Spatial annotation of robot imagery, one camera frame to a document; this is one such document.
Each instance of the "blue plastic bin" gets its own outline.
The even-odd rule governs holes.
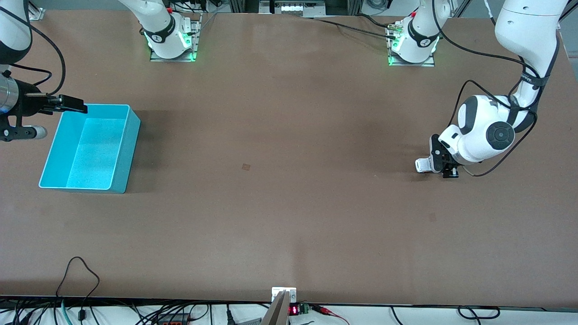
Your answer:
[[[122,194],[127,189],[140,120],[128,105],[87,106],[88,114],[62,113],[38,186]]]

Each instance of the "robot logo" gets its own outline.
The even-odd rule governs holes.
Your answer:
[[[153,36],[151,36],[150,38],[151,38],[151,39],[153,40],[153,42],[155,42],[155,43],[161,43],[161,42],[162,42],[162,37],[160,37],[160,36],[158,36],[158,35],[153,35]]]

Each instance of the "brown table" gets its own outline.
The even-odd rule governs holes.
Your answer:
[[[125,195],[38,188],[58,116],[28,119],[47,139],[0,146],[1,294],[51,295],[80,255],[97,296],[264,301],[286,285],[309,301],[578,307],[563,51],[527,141],[486,177],[442,180],[413,162],[461,83],[506,93],[519,66],[442,42],[435,68],[388,67],[382,39],[279,15],[217,16],[193,64],[148,62],[130,12],[49,11],[37,26],[66,57],[62,93],[130,104],[142,128]],[[488,20],[447,33],[511,55]],[[36,36],[22,64],[60,70]],[[93,278],[71,271],[62,294],[85,295]]]

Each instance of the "red wire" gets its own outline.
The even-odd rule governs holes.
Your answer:
[[[336,313],[333,313],[333,315],[330,315],[330,316],[337,317],[337,318],[341,319],[342,321],[346,322],[347,325],[351,325],[351,324],[349,324],[349,322],[347,321],[347,319],[345,319],[345,318],[337,315]]]
[[[321,307],[321,313],[322,313],[323,315],[337,317],[337,318],[341,319],[342,321],[346,322],[347,325],[351,325],[351,324],[347,321],[347,319],[345,319],[345,318],[337,315],[336,313],[330,311],[329,309],[327,309],[327,308],[325,308],[325,307]]]

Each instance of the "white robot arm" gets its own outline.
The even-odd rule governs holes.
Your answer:
[[[0,1],[0,6],[28,21],[28,0],[4,0]],[[31,46],[30,27],[0,12],[0,64],[14,64],[22,60]]]
[[[434,21],[432,5],[431,0],[420,0],[420,6],[415,12],[396,22],[396,25],[402,26],[402,32],[391,50],[407,62],[424,62],[435,50],[439,29]],[[442,27],[450,16],[449,1],[438,0],[435,6],[438,23]]]
[[[162,0],[119,1],[138,18],[149,46],[159,57],[175,58],[191,47],[185,37],[190,19],[169,13]],[[0,141],[42,139],[46,129],[22,125],[23,117],[65,110],[86,113],[87,107],[82,99],[41,92],[40,82],[30,84],[11,77],[8,66],[24,58],[32,46],[28,0],[0,0],[0,7]],[[9,116],[16,116],[15,125],[10,124]]]
[[[560,44],[558,19],[566,0],[506,0],[495,26],[498,42],[519,55],[524,68],[516,92],[507,96],[471,96],[460,106],[458,125],[430,137],[430,155],[416,160],[418,172],[458,177],[457,167],[497,156],[514,143],[515,134],[537,118]]]
[[[191,19],[169,13],[162,0],[118,0],[135,14],[144,29],[150,48],[161,58],[171,59],[183,54],[192,45],[184,34]]]

